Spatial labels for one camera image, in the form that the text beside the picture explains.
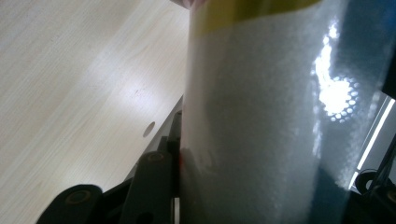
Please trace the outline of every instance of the light wood grain surface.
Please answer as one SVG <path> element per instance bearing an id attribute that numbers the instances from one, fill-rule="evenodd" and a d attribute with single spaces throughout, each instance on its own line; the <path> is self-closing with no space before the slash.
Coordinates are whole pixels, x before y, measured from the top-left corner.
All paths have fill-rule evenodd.
<path id="1" fill-rule="evenodd" d="M 127 176 L 182 95 L 188 19 L 168 0 L 0 1 L 0 223 Z"/>

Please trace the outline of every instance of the cylindrical object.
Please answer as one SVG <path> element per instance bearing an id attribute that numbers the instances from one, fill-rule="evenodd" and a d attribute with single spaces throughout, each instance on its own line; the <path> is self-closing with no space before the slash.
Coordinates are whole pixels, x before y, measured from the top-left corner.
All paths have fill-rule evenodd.
<path id="1" fill-rule="evenodd" d="M 334 73 L 346 5 L 192 1 L 180 150 L 182 222 L 318 223 L 320 211 L 313 207 L 332 207 L 318 192 L 321 184 L 340 189 L 331 193 L 345 199 L 343 181 L 352 177 L 365 137 L 361 123 L 368 122 L 375 95 L 375 88 L 361 89 L 367 92 L 358 100 L 355 89 L 367 78 Z M 373 85 L 380 75 L 370 77 Z M 343 131 L 346 125 L 353 134 Z M 341 140 L 329 142 L 337 139 L 334 129 Z M 331 147 L 353 156 L 332 156 Z M 332 167 L 334 162 L 341 167 Z M 339 222 L 343 202 L 337 206 L 341 214 L 323 214 L 323 220 Z"/>

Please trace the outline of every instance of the plastic-wrapped cylinder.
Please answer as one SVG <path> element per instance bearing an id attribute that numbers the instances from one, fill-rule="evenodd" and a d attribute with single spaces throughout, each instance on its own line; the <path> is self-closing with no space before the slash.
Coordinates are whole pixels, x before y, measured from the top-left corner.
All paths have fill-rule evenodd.
<path id="1" fill-rule="evenodd" d="M 191 1 L 181 222 L 341 221 L 384 74 L 354 74 L 348 52 L 334 59 L 346 8 Z"/>

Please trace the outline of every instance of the wooden table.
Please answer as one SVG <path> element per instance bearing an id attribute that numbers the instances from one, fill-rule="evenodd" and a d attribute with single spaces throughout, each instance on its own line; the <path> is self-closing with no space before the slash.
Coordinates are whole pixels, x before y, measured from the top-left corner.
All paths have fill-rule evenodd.
<path id="1" fill-rule="evenodd" d="M 127 176 L 182 95 L 188 25 L 167 0 L 0 2 L 0 223 Z"/>

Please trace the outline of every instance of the yellow band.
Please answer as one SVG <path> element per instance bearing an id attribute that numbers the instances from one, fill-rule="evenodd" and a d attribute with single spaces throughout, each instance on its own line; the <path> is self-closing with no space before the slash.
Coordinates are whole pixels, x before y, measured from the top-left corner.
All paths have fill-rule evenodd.
<path id="1" fill-rule="evenodd" d="M 204 35 L 240 21 L 310 7 L 319 1 L 206 0 L 192 12 L 191 37 Z"/>

